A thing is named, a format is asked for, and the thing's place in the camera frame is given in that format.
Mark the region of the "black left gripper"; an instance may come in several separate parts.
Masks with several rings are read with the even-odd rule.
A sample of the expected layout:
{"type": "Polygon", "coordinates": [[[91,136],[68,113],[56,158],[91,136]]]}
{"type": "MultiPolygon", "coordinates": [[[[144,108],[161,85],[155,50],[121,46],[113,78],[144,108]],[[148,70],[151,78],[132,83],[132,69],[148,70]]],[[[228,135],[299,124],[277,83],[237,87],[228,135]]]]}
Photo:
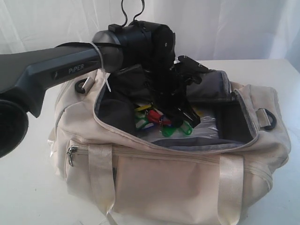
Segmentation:
{"type": "Polygon", "coordinates": [[[195,128],[201,119],[188,101],[187,86],[200,84],[201,75],[180,75],[173,69],[128,68],[112,74],[112,85],[130,98],[151,100],[163,113],[179,117],[195,128]]]}

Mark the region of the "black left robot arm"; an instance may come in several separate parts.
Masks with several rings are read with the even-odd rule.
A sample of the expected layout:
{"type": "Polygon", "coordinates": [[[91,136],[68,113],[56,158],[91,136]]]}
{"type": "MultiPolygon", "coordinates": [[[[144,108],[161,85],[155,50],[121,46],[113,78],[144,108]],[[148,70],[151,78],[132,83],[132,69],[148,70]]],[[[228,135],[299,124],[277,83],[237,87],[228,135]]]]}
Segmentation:
{"type": "Polygon", "coordinates": [[[196,127],[200,118],[186,92],[190,83],[201,79],[177,70],[174,49],[175,33],[167,25],[135,20],[128,26],[109,25],[91,43],[1,55],[1,156],[22,142],[29,126],[27,114],[39,117],[49,88],[97,69],[115,73],[140,65],[156,107],[176,126],[186,121],[196,127]]]}

